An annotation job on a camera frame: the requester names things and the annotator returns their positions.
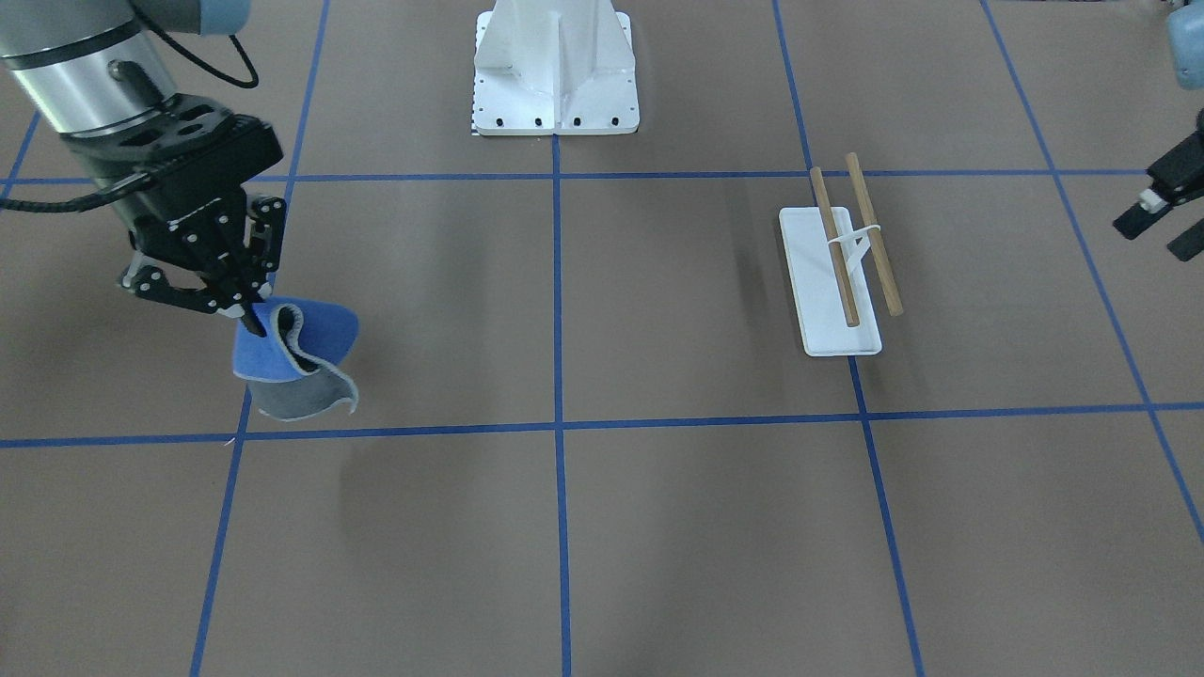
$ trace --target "wooden dowel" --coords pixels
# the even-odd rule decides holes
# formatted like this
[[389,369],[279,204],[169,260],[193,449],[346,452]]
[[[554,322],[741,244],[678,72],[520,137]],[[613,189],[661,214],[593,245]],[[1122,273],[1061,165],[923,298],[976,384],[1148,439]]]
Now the wooden dowel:
[[824,187],[824,172],[820,167],[811,167],[811,188],[815,189],[815,202],[820,208],[820,219],[824,222],[824,232],[828,239],[828,254],[832,257],[832,270],[836,271],[836,285],[840,290],[840,305],[844,306],[844,322],[849,326],[861,324],[857,316],[857,302],[852,298],[852,283],[849,281],[849,269],[844,260],[844,249],[839,242],[832,242],[840,234],[836,229],[836,217],[832,216],[832,202],[827,198],[827,188]]
[[[866,175],[861,173],[861,163],[856,153],[844,157],[849,164],[849,177],[852,178],[852,192],[857,194],[857,206],[861,207],[862,225],[878,224],[874,216],[874,205],[869,202],[869,188],[866,187]],[[886,243],[883,241],[881,224],[869,231],[869,251],[874,254],[874,267],[878,269],[878,281],[883,283],[883,295],[886,296],[886,308],[892,316],[903,314],[903,299],[899,298],[899,288],[895,283],[895,270],[891,267],[891,259],[886,255]]]

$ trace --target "white holder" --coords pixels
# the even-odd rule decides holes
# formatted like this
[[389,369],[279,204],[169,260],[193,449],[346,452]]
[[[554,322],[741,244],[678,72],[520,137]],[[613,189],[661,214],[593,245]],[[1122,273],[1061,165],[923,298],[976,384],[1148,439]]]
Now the white holder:
[[639,126],[631,19],[610,0],[497,0],[477,18],[472,126],[484,136]]
[[873,224],[854,230],[852,218],[844,207],[833,207],[832,214],[838,236],[831,242],[839,242],[844,254],[861,318],[857,326],[849,326],[845,322],[820,208],[786,207],[778,214],[803,349],[811,357],[875,355],[883,351],[883,337],[878,331],[878,318],[861,263],[870,248],[869,232],[879,226]]

